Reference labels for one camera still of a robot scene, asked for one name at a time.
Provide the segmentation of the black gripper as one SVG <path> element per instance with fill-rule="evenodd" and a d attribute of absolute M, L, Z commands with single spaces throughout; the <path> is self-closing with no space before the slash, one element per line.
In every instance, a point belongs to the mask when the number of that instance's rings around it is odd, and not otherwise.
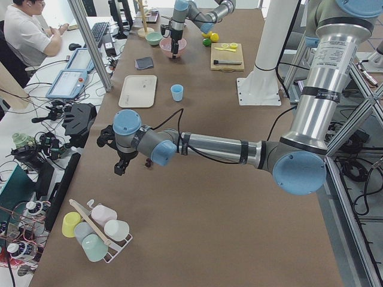
<path fill-rule="evenodd" d="M 179 40 L 181 40 L 183 37 L 183 31 L 182 30 L 171 30 L 171 39 L 172 39 L 172 58 L 176 59 L 179 51 L 179 44 L 177 43 Z"/>
<path fill-rule="evenodd" d="M 134 148 L 125 148 L 124 150 L 117 148 L 117 154 L 119 156 L 119 161 L 114 165 L 114 173 L 122 176 L 125 174 L 130 161 L 138 155 L 138 151 Z"/>

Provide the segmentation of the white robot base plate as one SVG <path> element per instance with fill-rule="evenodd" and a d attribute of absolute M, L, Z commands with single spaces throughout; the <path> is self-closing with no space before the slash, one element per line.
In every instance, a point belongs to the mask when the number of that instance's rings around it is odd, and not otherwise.
<path fill-rule="evenodd" d="M 255 67 L 245 78 L 236 79 L 240 106 L 281 106 L 275 70 Z"/>

